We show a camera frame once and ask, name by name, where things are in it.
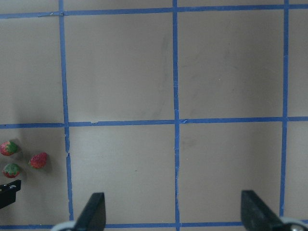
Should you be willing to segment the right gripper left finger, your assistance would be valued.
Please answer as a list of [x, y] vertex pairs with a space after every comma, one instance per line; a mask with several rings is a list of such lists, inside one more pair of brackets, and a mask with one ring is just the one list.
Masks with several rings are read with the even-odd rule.
[[104, 193], [93, 193], [73, 226], [74, 231], [103, 231], [106, 226]]

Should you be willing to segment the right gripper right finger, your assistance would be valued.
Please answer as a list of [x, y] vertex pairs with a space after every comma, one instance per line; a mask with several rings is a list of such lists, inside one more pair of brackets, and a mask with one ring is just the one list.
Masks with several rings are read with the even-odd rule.
[[253, 190], [241, 192], [241, 222], [247, 231], [283, 231], [281, 219]]

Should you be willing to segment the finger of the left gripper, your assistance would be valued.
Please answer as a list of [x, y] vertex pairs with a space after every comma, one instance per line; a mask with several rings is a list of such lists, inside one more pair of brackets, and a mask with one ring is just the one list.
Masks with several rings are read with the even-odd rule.
[[0, 186], [0, 209], [3, 209], [16, 201], [16, 193], [21, 190], [21, 180], [3, 184]]

